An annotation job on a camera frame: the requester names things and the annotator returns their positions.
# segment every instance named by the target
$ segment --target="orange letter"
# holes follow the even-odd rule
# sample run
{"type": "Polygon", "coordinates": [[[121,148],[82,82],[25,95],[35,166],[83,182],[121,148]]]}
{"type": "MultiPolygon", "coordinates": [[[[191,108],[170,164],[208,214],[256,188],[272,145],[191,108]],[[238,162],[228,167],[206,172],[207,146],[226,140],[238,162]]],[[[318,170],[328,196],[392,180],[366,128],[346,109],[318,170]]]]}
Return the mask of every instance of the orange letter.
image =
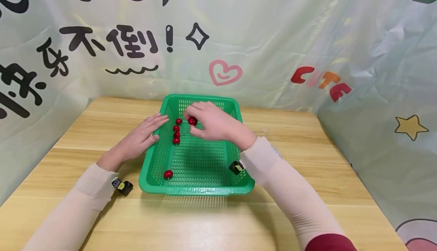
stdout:
{"type": "Polygon", "coordinates": [[[336,74],[334,74],[333,72],[326,72],[325,75],[323,75],[323,78],[325,80],[322,82],[322,84],[320,84],[319,86],[320,89],[325,88],[331,82],[338,83],[341,80],[341,78],[336,74]]]}
{"type": "Polygon", "coordinates": [[[314,71],[314,67],[302,66],[296,69],[293,76],[291,77],[291,82],[293,83],[304,83],[305,79],[301,78],[303,74],[311,73],[314,71]]]}
{"type": "Polygon", "coordinates": [[[331,90],[329,90],[329,94],[331,95],[332,100],[334,102],[337,102],[337,100],[343,96],[342,92],[345,92],[347,95],[351,92],[351,90],[352,88],[349,87],[347,84],[339,83],[334,85],[334,87],[332,87],[331,90]]]}

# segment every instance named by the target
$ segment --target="wrist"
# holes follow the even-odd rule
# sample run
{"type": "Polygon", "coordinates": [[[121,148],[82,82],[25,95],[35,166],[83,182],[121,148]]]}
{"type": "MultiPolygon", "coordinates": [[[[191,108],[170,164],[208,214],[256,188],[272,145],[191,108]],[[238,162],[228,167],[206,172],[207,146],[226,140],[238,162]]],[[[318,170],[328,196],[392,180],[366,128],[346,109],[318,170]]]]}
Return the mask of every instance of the wrist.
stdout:
{"type": "Polygon", "coordinates": [[[99,161],[97,161],[97,165],[104,170],[114,171],[116,173],[125,162],[126,159],[112,148],[100,157],[99,161]]]}
{"type": "Polygon", "coordinates": [[[240,151],[246,151],[253,146],[257,138],[250,128],[239,122],[239,125],[234,127],[228,141],[236,145],[240,151]]]}

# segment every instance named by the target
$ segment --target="wavy line doodle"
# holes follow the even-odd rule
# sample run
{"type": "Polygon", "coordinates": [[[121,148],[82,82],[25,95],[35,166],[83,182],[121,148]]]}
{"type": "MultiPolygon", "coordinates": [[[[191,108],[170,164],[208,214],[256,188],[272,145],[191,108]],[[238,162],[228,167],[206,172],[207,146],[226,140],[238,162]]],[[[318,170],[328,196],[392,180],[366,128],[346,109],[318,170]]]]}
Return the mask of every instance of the wavy line doodle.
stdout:
{"type": "Polygon", "coordinates": [[[155,67],[153,67],[153,68],[141,67],[141,70],[139,72],[133,70],[132,68],[127,69],[127,71],[122,71],[122,70],[117,68],[114,72],[113,71],[109,71],[108,69],[105,69],[106,72],[108,72],[110,74],[113,74],[113,75],[117,75],[118,73],[119,74],[123,74],[123,75],[129,75],[130,73],[141,75],[141,74],[145,73],[146,71],[147,72],[152,72],[152,71],[155,71],[155,70],[158,70],[158,65],[155,65],[155,67]]]}

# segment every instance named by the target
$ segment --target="heart doodle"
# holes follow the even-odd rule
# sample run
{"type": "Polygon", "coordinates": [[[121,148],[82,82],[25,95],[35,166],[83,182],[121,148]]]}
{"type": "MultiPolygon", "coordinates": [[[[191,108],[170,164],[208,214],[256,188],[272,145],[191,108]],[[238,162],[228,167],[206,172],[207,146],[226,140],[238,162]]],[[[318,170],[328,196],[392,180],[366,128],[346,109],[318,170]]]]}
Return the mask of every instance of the heart doodle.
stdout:
{"type": "Polygon", "coordinates": [[[241,76],[243,75],[243,70],[238,65],[228,66],[228,64],[225,61],[215,60],[215,61],[211,61],[211,63],[209,64],[209,75],[210,75],[212,82],[214,83],[215,86],[221,86],[221,85],[227,85],[227,84],[231,84],[231,83],[238,81],[241,78],[241,76]],[[216,75],[216,74],[214,74],[214,66],[216,66],[218,64],[223,67],[223,71],[217,73],[217,75],[216,75]],[[235,75],[233,78],[231,78],[230,75],[223,75],[223,74],[229,73],[232,70],[237,71],[237,75],[235,75]],[[227,81],[218,82],[216,76],[219,79],[227,79],[227,81]]]}

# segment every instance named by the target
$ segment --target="yellow sticker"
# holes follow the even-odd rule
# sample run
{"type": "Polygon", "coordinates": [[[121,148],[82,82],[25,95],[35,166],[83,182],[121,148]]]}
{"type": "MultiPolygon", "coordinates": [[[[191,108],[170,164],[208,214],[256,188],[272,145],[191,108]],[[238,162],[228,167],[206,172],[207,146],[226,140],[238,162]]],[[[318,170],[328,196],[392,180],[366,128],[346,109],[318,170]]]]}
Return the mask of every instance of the yellow sticker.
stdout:
{"type": "Polygon", "coordinates": [[[124,183],[123,182],[120,183],[120,185],[118,186],[118,189],[119,190],[123,190],[124,189],[124,183]]]}

